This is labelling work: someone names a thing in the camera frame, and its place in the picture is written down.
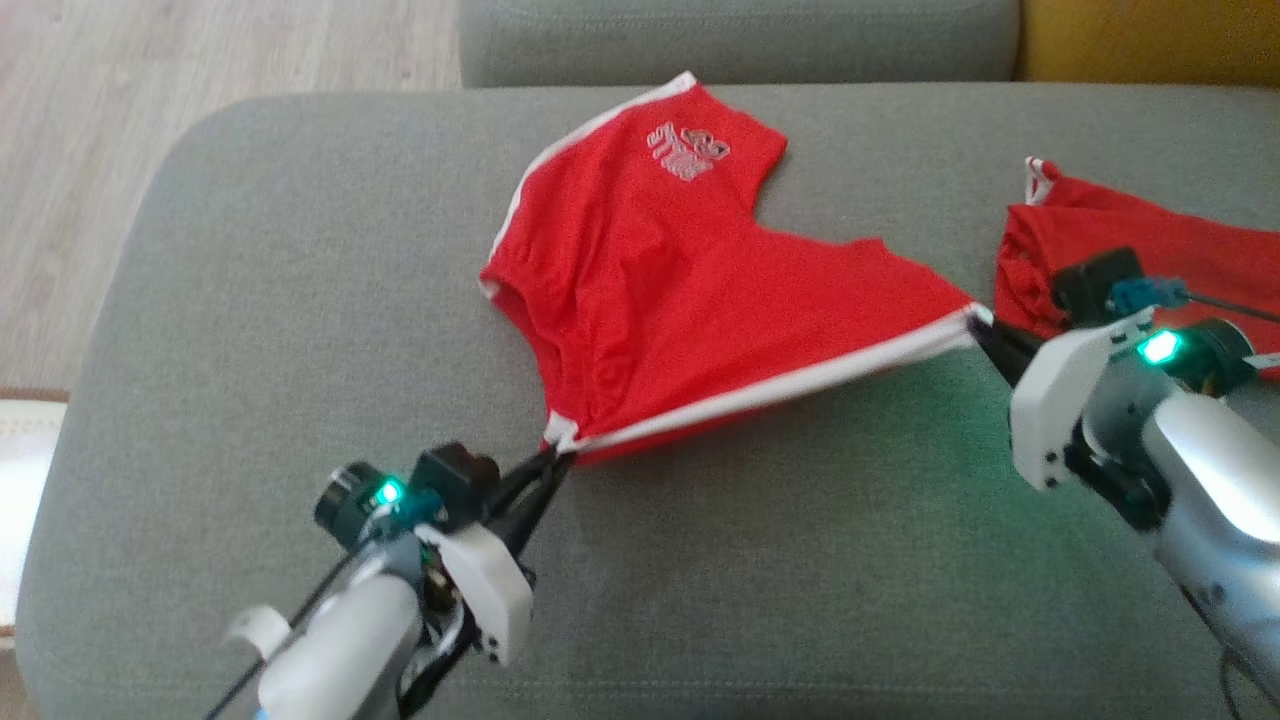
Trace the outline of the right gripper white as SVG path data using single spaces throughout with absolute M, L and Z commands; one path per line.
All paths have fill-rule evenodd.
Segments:
M 978 347 L 1014 387 L 1012 464 L 1030 487 L 1047 492 L 1079 478 L 1066 462 L 1078 432 L 1084 448 L 1103 460 L 1147 460 L 1140 436 L 1162 400 L 1162 375 L 1146 365 L 1137 347 L 1153 325 L 1155 311 L 1148 307 L 1044 343 L 998 318 L 975 315 Z M 1028 369 L 1027 359 L 1032 359 Z

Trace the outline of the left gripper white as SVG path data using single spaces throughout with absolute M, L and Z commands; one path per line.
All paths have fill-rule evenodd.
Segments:
M 500 516 L 500 538 L 479 523 L 452 533 L 428 523 L 415 527 L 503 667 L 524 651 L 532 616 L 532 585 L 515 557 L 524 555 L 576 460 L 576 454 L 544 448 L 500 475 L 485 493 L 486 516 Z

